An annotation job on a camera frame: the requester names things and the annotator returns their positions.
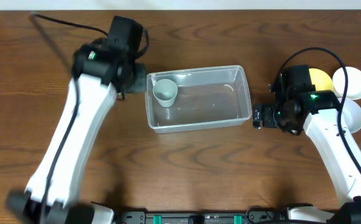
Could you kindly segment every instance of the wood grain surface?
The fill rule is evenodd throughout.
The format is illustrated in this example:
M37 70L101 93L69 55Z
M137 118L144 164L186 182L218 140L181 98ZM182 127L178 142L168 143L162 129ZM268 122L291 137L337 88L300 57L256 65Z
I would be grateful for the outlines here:
M252 103L268 92L281 64L305 47L326 47L361 69L361 11L50 11L66 21L108 30L114 15L148 28L140 60L148 72L241 65ZM70 80L28 20L0 12L0 223L17 223L4 208L11 188L24 189L45 154ZM99 33L42 21L71 57ZM309 52L292 64L330 76L337 62ZM361 130L354 134L361 148ZM330 177L307 136L241 126L156 134L144 94L118 102L105 119L87 164L82 200L148 210L246 210L309 202L337 208Z

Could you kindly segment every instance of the white bowl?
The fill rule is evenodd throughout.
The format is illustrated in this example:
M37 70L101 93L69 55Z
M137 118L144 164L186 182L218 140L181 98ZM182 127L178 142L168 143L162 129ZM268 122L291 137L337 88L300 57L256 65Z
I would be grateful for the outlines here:
M346 67L348 73L348 92L347 98L351 100L361 99L361 71L354 67ZM332 82L334 92L341 97L345 88L345 75L342 68L335 71Z
M344 108L342 109L345 122L347 123L348 129L351 133L355 133L361 128L361 108L353 100L345 99Z

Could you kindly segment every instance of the white cup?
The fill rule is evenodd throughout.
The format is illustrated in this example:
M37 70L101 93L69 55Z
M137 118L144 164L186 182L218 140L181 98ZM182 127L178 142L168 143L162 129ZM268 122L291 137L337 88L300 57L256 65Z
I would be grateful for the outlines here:
M351 100L361 99L361 71L354 67L346 67L348 73L348 91L347 98ZM345 74L342 68L335 71L332 82L334 93L341 97L345 89Z
M344 114L345 122L351 133L355 133L361 128L361 108L353 100L345 99L344 107L342 108L342 114Z
M163 107L172 106L177 94L178 86L172 80L159 80L153 87L153 95Z

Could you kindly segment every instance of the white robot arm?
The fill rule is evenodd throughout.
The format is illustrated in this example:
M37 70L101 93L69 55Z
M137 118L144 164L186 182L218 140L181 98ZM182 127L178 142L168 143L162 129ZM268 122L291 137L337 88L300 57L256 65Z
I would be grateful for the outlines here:
M361 197L361 175L338 135L337 114L336 109L319 110L318 114L309 113L304 123L304 131L311 138L322 157L341 207L346 202L353 202L354 197ZM341 122L348 145L361 166L361 151L353 139L344 117ZM325 223L334 214L323 212L315 207L297 207L291 209L288 215L293 220Z
M100 126L117 97L114 86L111 83L101 84L101 79L98 77L81 74L78 85L80 89L78 114L55 166L47 198L48 206L52 206L55 201L63 203L63 206L78 201L85 164ZM75 82L72 80L64 111L52 141L26 187L26 191L31 192L31 199L36 202L41 202L44 196L46 177L70 122L75 100Z

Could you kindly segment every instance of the clear plastic container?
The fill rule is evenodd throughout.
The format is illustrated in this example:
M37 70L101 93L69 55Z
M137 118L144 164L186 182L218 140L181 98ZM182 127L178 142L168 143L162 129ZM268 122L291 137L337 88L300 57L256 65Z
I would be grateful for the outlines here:
M178 86L175 103L168 108L152 93L162 79ZM146 82L148 123L156 133L236 126L252 115L247 80L239 65L150 73Z

